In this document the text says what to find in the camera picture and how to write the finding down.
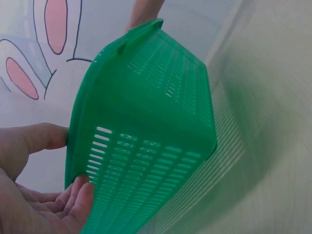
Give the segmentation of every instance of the basket handle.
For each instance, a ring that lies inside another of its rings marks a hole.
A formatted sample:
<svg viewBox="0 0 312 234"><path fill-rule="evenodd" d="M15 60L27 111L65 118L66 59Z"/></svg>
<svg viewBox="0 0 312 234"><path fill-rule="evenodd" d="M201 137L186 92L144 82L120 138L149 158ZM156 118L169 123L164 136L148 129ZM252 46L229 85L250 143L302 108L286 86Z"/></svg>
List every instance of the basket handle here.
<svg viewBox="0 0 312 234"><path fill-rule="evenodd" d="M127 37L132 37L134 36L135 34L137 35L141 35L143 34L144 32L147 31L147 29L150 29L151 27L154 27L156 29L159 29L162 27L162 24L163 24L164 20L163 19L152 19L146 23L143 23L143 24L140 24L132 29L130 29L126 34L125 36Z"/></svg>

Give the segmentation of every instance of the cartoon rabbit drawing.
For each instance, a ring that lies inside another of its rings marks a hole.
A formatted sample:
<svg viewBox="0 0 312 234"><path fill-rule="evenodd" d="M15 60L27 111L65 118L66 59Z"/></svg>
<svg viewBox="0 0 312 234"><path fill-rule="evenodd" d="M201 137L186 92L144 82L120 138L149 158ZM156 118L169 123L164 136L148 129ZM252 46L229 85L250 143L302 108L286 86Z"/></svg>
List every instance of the cartoon rabbit drawing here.
<svg viewBox="0 0 312 234"><path fill-rule="evenodd" d="M82 0L34 0L37 43L51 72L47 85L36 75L22 51L0 41L0 78L9 91L31 99L72 108L90 60L76 58Z"/></svg>

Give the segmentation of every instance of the green plastic basket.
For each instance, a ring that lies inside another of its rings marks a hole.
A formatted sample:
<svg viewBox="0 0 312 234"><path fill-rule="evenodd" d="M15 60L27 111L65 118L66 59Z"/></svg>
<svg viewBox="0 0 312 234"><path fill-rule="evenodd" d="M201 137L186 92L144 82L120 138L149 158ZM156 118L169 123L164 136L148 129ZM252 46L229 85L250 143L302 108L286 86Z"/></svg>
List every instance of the green plastic basket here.
<svg viewBox="0 0 312 234"><path fill-rule="evenodd" d="M216 150L206 66L162 23L106 46L79 89L65 187L81 173L95 184L83 233L136 233Z"/></svg>

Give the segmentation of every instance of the human hand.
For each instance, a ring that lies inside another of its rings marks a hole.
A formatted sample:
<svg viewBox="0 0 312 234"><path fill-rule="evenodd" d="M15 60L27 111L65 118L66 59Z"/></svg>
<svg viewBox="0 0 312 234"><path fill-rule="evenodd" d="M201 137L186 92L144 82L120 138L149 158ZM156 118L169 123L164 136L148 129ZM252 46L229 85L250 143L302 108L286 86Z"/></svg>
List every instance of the human hand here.
<svg viewBox="0 0 312 234"><path fill-rule="evenodd" d="M67 129L42 123L0 129L0 233L77 234L93 204L88 176L62 193L42 194L17 183L30 154L66 145Z"/></svg>

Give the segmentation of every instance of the bunny ear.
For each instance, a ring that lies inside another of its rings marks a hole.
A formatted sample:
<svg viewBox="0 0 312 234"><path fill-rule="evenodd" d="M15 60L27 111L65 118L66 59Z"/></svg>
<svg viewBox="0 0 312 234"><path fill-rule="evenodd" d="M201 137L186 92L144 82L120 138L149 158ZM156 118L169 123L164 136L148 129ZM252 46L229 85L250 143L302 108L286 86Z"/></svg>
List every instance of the bunny ear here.
<svg viewBox="0 0 312 234"><path fill-rule="evenodd" d="M5 86L11 92L32 99L43 98L45 87L18 47L3 39L0 41L0 51L0 77Z"/></svg>
<svg viewBox="0 0 312 234"><path fill-rule="evenodd" d="M82 0L34 0L37 41L53 73L74 57Z"/></svg>

